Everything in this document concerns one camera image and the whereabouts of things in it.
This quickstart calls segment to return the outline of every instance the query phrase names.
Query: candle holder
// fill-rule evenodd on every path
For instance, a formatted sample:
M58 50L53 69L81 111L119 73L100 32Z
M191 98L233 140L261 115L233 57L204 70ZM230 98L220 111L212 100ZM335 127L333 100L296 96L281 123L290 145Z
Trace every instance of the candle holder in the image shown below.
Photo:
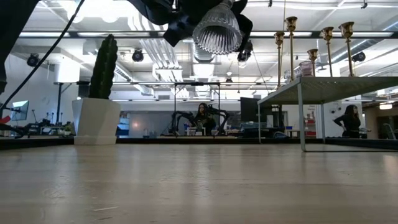
M292 76L290 77L290 81L294 80L294 68L293 68L293 31L296 29L297 17L290 16L285 19L286 29L290 32L290 70L292 72Z
M282 31L278 31L274 34L275 37L275 44L278 45L278 89L280 88L280 77L281 75L281 67L280 67L280 46L284 43L284 36L285 36L285 32Z
M334 27L325 27L322 29L323 39L326 41L326 45L328 46L329 71L330 71L331 77L333 77L333 72L331 71L330 40L333 37L333 29L334 29Z
M351 47L349 46L349 43L351 42L351 36L354 33L353 26L354 26L354 22L345 22L338 27L341 30L341 36L343 36L346 39L346 43L347 43L348 66L349 66L349 76L350 77L355 76L353 73L353 63L351 61Z
M311 60L312 63L312 74L315 77L315 60L318 58L318 49L311 49L307 51L308 58Z

